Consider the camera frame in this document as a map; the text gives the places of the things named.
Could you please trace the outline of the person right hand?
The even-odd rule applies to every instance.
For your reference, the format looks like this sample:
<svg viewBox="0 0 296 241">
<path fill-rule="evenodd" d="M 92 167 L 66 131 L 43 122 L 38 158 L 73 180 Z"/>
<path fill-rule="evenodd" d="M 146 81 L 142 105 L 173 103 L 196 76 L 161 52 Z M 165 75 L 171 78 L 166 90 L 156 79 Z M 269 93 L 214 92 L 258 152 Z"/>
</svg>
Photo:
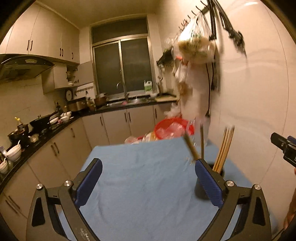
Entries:
<svg viewBox="0 0 296 241">
<path fill-rule="evenodd" d="M 296 189 L 294 190 L 292 200 L 289 205 L 289 209 L 287 212 L 287 216 L 285 217 L 284 223 L 283 223 L 283 229 L 286 230 L 289 224 L 292 222 L 294 216 L 295 216 L 295 210 L 296 210 Z"/>
</svg>

